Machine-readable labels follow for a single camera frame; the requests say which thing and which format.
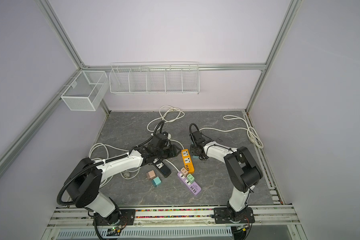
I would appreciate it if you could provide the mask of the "black power strip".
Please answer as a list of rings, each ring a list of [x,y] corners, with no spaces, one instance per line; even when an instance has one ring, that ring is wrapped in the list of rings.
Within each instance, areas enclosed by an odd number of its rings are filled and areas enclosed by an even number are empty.
[[[153,165],[165,178],[169,177],[172,173],[170,168],[160,159],[154,159]]]

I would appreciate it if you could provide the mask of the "orange power strip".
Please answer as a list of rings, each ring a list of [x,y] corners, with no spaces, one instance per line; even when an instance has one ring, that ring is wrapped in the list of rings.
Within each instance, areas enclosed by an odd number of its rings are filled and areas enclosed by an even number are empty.
[[[184,149],[181,151],[181,154],[182,154],[185,169],[188,171],[188,173],[193,174],[195,172],[195,168],[194,168],[189,150]]]

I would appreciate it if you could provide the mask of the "pink plug adapter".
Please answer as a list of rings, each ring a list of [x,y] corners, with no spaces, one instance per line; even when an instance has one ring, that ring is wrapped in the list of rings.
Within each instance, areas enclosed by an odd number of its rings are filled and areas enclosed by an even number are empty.
[[[153,180],[153,179],[155,179],[157,177],[154,170],[151,170],[151,171],[147,172],[146,176],[147,176],[148,180]]]

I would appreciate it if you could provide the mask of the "green adapter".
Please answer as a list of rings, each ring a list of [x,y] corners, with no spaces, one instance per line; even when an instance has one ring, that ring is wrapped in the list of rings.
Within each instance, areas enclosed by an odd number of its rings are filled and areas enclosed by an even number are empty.
[[[195,178],[192,174],[187,175],[187,184],[192,184],[195,182]]]

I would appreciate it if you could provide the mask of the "teal plug adapter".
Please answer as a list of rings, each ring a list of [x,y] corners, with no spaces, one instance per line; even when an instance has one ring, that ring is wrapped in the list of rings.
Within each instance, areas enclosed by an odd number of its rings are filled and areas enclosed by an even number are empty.
[[[159,177],[155,177],[155,178],[152,179],[152,183],[153,183],[154,187],[158,187],[159,185],[162,184],[162,181],[161,181],[161,179]]]

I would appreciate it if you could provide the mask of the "purple power strip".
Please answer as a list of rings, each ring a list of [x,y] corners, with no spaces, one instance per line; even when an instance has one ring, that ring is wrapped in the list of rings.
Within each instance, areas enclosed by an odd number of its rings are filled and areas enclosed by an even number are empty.
[[[178,172],[178,177],[182,183],[194,194],[198,195],[202,188],[197,184],[192,174],[184,175],[183,172]]]

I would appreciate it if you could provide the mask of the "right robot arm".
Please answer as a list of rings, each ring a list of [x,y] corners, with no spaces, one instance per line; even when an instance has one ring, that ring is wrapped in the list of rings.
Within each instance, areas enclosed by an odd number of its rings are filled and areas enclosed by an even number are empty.
[[[191,150],[201,160],[216,159],[226,165],[234,188],[227,207],[215,213],[217,222],[255,222],[253,210],[248,206],[250,194],[263,178],[263,172],[246,147],[230,148],[206,137],[199,129],[190,130]]]

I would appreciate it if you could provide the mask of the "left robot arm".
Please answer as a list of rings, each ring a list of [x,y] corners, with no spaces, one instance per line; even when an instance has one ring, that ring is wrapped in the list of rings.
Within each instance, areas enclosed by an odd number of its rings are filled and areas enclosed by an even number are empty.
[[[169,133],[163,132],[116,157],[99,161],[84,158],[64,182],[57,195],[57,204],[91,210],[95,217],[101,217],[107,224],[116,224],[121,218],[120,208],[100,192],[101,182],[129,169],[174,158],[181,151],[179,146],[172,144]]]

